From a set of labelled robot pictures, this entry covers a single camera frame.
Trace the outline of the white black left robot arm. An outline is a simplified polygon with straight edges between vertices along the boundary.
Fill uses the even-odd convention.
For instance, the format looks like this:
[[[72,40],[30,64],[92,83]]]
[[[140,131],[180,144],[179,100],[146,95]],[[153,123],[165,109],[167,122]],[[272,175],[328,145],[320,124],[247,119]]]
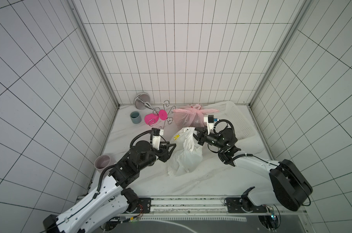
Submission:
[[[153,128],[134,137],[128,152],[101,172],[96,190],[58,216],[48,216],[43,221],[44,231],[91,233],[115,216],[134,213],[139,197],[129,185],[144,168],[170,159],[176,148],[175,143],[163,140],[162,134],[162,130]]]

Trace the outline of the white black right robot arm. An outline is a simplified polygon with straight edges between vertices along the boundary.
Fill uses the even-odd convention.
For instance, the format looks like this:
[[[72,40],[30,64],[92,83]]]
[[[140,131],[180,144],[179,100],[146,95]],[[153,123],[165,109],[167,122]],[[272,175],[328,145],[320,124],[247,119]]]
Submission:
[[[253,154],[242,152],[236,147],[238,139],[229,120],[216,119],[210,115],[207,124],[196,127],[193,137],[199,145],[216,147],[215,153],[225,165],[247,169],[266,178],[267,187],[248,188],[238,200],[242,211],[251,213],[255,207],[281,204],[290,211],[297,211],[305,202],[310,203],[313,188],[296,165],[288,160],[265,160]]]

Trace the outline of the white plastic bag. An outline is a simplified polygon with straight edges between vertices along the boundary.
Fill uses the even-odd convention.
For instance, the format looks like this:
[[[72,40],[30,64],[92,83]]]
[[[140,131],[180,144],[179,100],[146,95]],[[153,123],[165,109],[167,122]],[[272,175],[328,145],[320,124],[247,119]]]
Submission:
[[[166,162],[168,175],[177,177],[193,172],[203,160],[203,147],[194,138],[195,127],[184,127],[170,140],[176,147]]]

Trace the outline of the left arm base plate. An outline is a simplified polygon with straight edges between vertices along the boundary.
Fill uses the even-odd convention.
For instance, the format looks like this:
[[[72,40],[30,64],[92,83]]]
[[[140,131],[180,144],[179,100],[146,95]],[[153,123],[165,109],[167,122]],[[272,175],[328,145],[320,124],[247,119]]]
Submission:
[[[128,203],[127,199],[124,198],[124,205],[127,205],[124,214],[139,214],[139,213],[150,213],[151,198],[139,198],[136,201]]]

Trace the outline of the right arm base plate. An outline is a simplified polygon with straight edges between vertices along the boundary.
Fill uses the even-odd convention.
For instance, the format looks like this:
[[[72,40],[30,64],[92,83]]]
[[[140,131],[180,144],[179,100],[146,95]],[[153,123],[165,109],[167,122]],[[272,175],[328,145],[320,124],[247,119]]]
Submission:
[[[238,197],[225,198],[224,204],[226,205],[229,213],[259,214],[268,212],[265,206],[254,206],[249,199],[242,199]]]

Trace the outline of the pink plastic bag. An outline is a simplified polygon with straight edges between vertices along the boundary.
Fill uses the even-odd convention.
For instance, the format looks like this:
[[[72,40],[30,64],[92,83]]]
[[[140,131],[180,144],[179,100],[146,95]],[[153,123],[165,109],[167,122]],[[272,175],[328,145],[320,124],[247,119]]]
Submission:
[[[213,115],[218,113],[219,110],[213,108],[205,109],[201,105],[195,104],[174,109],[172,112],[173,121],[180,130],[184,127],[205,126],[204,116]]]

